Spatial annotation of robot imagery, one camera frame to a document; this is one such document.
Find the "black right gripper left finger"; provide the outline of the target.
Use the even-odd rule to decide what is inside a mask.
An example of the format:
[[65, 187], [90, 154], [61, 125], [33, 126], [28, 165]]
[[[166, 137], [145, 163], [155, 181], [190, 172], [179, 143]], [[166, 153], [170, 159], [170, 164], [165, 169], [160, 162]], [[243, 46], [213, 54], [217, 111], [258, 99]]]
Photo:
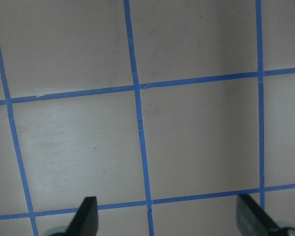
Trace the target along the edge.
[[98, 232], [98, 208], [96, 197], [85, 197], [68, 228], [67, 236], [95, 236]]

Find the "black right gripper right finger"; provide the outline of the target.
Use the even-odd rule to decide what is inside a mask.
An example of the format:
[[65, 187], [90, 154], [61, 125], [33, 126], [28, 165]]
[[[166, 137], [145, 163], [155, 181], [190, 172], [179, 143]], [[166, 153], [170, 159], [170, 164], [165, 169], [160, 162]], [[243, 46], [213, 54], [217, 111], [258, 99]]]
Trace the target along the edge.
[[242, 236], [278, 236], [280, 228], [269, 215], [246, 194], [236, 197], [236, 226]]

